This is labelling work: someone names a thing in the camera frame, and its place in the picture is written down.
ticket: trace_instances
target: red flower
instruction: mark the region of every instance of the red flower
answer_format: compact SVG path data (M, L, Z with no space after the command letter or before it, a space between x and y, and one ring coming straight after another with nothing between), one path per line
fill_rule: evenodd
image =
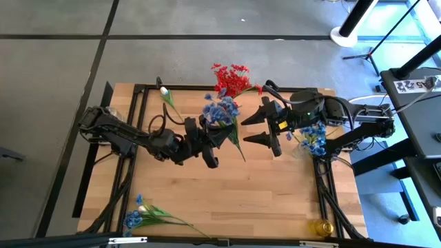
M262 86L259 86L259 85L256 84L254 87L258 90L258 94L259 95L261 95L263 93L263 87Z
M249 83L249 77L245 76L244 73L249 72L249 69L244 65L232 65L232 69L228 70L227 66L221 64L214 64L212 69L218 80L214 90L220 92L223 88L227 89L225 96L236 96L243 90L251 88L252 85Z
M222 66L222 65L221 65L221 64L216 64L216 63L215 63L215 64L213 64L213 66L212 66L212 70L215 69L215 68L218 68L218 67L220 67L220 66Z

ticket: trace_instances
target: small yellow object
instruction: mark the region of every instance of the small yellow object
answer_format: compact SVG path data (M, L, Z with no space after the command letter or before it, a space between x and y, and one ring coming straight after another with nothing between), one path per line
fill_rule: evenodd
M286 122L286 121L284 121L284 122L282 122L282 123L280 123L279 125L278 125L278 128L280 128L280 129L284 129L285 127L287 127L288 126L288 123Z
M309 223L310 230L322 237L327 237L334 231L334 226L328 220L313 220Z

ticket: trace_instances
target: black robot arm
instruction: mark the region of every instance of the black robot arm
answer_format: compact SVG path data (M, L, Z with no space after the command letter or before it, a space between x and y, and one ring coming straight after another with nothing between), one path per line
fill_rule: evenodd
M253 125L264 123L266 120L269 133L263 132L245 137L243 140L266 145L272 149L274 156L282 154L277 139L280 133L309 127L318 121L330 126L339 126L349 122L352 129L351 132L335 140L326 140L325 150L328 155L338 154L342 148L352 147L365 138L388 137L394 132L393 114L389 104L356 105L345 99L324 96L313 90L293 93L287 100L277 93L277 87L272 81L267 81L264 88L282 101L283 106L277 101L270 101L267 96L262 97L263 105L259 106L257 112L241 124ZM362 125L354 129L355 121L361 122Z
M218 167L218 159L214 157L213 148L221 146L233 130L232 125L224 128L212 126L201 115L199 116L201 128L199 128L195 118L187 117L184 123L178 123L185 126L186 134L181 136L165 128L165 119L168 116L165 104L163 109L164 115L161 116L163 126L160 130L148 134L118 120L103 107L89 107L79 121L80 134L84 138L86 138L85 134L98 136L98 139L92 138L94 142L99 139L110 142L112 151L124 157L132 156L136 145L140 145L154 158L160 161L170 159L177 165L183 165L184 160L197 157L202 152L208 167Z

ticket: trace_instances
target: black desk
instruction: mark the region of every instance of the black desk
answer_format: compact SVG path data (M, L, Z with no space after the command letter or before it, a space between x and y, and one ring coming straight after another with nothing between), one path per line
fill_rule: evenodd
M423 158L405 158L404 163L412 177L413 184L421 197L422 204L429 218L433 220L433 207L441 207L441 180L433 168L434 160ZM441 228L433 225L441 240Z
M417 69L413 71L409 80L422 79L424 76L440 75L436 69ZM394 81L401 81L394 77L391 71L381 72L383 86L391 98L396 109L410 103L422 93L399 93ZM431 92L425 96L437 96L441 92ZM398 180L412 177L426 211L432 219L433 207L441 207L441 180L436 176L433 164L441 159L441 142L435 135L441 132L441 97L414 103L411 107L398 113L408 138L377 152L353 164L356 176L370 172L383 165L391 164L404 159L406 167L390 172ZM418 220L413 205L403 187L402 198L409 212L411 220ZM435 230L441 240L441 230L435 225Z
M424 76L439 74L441 71L435 69L417 69L411 73L409 80L424 79ZM399 94L393 82L401 80L395 78L388 70L381 72L381 77L382 84L395 108L402 107L421 95L421 93ZM431 92L425 98L439 94L441 92ZM435 134L441 132L441 97L417 102L398 113L398 116L408 138L354 164L360 168L358 174L369 172L408 156L441 158L441 143L435 138Z

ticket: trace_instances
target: wooden tabletop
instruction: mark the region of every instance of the wooden tabletop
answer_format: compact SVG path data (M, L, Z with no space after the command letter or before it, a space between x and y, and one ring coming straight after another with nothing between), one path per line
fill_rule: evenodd
M133 87L134 84L117 83L114 89L110 105L124 116L129 112ZM330 89L319 89L319 92L335 95ZM198 118L203 106L209 103L203 98L205 93L174 90L176 109L183 117ZM162 114L163 101L159 94L158 90L149 91L143 121L145 132L152 117ZM286 99L290 96L289 93L282 95ZM239 123L257 110L261 105L260 97L257 93L247 93L236 98L241 106ZM140 102L139 97L133 124L138 118ZM178 118L172 108L168 109L173 118ZM153 128L157 129L159 125L160 121L155 122ZM167 122L167 128L177 134L185 133L183 126L171 121ZM335 129L328 127L327 132ZM241 140L264 131L267 131L266 123L239 125L239 138ZM328 138L335 138L342 133L342 128L338 127ZM309 156L292 156L297 146L295 140L288 141L283 134L279 136L279 141L283 150L279 157L274 157L271 150L263 145L241 141L247 159L244 162L236 147L226 140L220 149L214 149L220 162L217 169L207 168L201 157L186 160L184 166L175 165L171 161L160 162L140 147L128 210L136 209L135 199L138 194L142 194L147 202L194 224L212 237L320 239L308 228L309 221L320 218L312 159ZM109 152L110 147L100 147L96 157L100 158ZM349 161L349 155L342 153L340 156ZM79 231L89 227L109 201L117 161L117 156L111 156L94 166L78 225ZM336 161L333 162L333 171L341 209L356 229L367 236L352 169ZM112 229L115 229L118 213L119 205L113 216ZM141 227L134 234L201 236L189 227L176 225Z

